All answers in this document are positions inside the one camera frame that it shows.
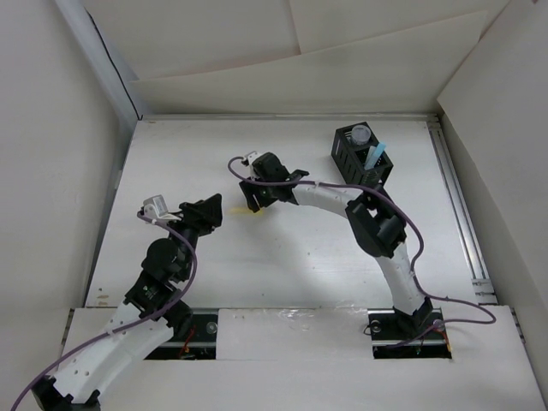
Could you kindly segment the yellow highlighter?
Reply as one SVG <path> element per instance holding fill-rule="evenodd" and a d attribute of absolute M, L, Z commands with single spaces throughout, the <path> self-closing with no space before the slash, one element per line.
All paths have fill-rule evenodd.
<path fill-rule="evenodd" d="M 231 215 L 252 215 L 252 216 L 261 216 L 265 213 L 263 209 L 258 211 L 252 211 L 244 207 L 233 207 L 229 209 Z"/>

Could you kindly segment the black two-slot organizer box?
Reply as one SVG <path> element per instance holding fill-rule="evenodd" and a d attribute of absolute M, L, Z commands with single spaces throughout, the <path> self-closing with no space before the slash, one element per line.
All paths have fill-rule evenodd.
<path fill-rule="evenodd" d="M 376 146 L 381 142 L 378 141 L 377 136 L 372 131 L 372 137 L 367 144 L 363 146 L 354 145 L 350 140 L 350 132 L 352 127 L 358 124 L 366 125 L 372 131 L 371 126 L 367 122 L 360 122 L 336 129 L 331 148 L 331 157 L 347 184 L 357 184 L 369 188 L 374 188 L 377 185 L 383 186 L 392 171 L 393 163 L 385 148 L 376 166 L 369 170 L 364 169 L 369 147 Z"/>

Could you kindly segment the clear jar of paper clips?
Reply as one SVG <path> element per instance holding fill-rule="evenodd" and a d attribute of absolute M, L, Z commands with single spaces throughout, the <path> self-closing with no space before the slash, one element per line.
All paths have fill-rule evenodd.
<path fill-rule="evenodd" d="M 350 140 L 354 145 L 363 146 L 367 144 L 372 137 L 371 129 L 363 124 L 358 124 L 352 127 L 350 132 Z"/>

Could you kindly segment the blue highlighter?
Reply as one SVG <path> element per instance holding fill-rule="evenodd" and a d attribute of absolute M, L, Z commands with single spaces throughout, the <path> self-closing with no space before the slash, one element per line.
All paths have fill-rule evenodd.
<path fill-rule="evenodd" d="M 376 166 L 379 159 L 382 157 L 386 144 L 378 143 L 376 146 L 370 146 L 366 155 L 364 169 L 369 170 Z"/>

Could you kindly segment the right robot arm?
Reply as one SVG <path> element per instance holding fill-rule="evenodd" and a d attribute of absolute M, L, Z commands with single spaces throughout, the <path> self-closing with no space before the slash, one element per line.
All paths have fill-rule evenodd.
<path fill-rule="evenodd" d="M 271 152 L 233 158 L 228 168 L 240 179 L 241 191 L 253 212 L 279 201 L 315 207 L 347 219 L 360 249 L 373 257 L 383 272 L 398 331 L 405 337 L 416 337 L 426 328 L 432 303 L 415 282 L 414 263 L 406 245 L 408 220 L 382 186 L 309 181 L 305 170 L 289 172 Z"/>

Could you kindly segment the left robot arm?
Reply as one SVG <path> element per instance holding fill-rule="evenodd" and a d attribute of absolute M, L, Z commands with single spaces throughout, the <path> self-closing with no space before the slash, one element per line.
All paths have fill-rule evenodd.
<path fill-rule="evenodd" d="M 182 339 L 193 310 L 184 301 L 196 277 L 197 243 L 223 221 L 222 196 L 183 202 L 169 211 L 160 195 L 144 201 L 138 219 L 166 231 L 153 241 L 134 285 L 103 331 L 74 348 L 31 384 L 42 410 L 99 410 L 119 378 L 131 372 L 162 343 Z"/>

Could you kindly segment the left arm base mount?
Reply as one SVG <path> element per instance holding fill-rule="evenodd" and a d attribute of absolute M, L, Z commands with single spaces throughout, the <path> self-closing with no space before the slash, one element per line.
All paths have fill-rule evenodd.
<path fill-rule="evenodd" d="M 183 337 L 173 337 L 154 349 L 147 360 L 215 360 L 218 309 L 197 309 Z"/>

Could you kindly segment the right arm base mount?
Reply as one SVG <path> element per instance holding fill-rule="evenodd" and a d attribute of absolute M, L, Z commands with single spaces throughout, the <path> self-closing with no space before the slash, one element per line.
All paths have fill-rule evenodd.
<path fill-rule="evenodd" d="M 435 308 L 426 323 L 417 331 L 404 331 L 392 309 L 369 310 L 368 324 L 363 333 L 371 338 L 375 360 L 447 359 L 452 358 L 445 331 L 425 330 L 436 320 L 443 320 L 442 311 Z"/>

